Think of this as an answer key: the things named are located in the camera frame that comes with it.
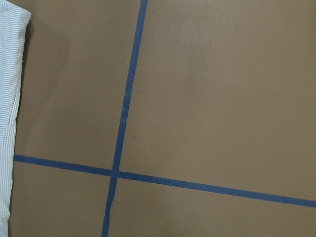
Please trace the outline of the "light blue striped shirt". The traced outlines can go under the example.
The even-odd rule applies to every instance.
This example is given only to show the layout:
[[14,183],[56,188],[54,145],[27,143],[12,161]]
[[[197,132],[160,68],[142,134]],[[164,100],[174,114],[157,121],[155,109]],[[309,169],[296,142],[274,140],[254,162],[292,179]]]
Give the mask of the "light blue striped shirt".
[[26,27],[31,13],[0,2],[0,235],[8,236]]

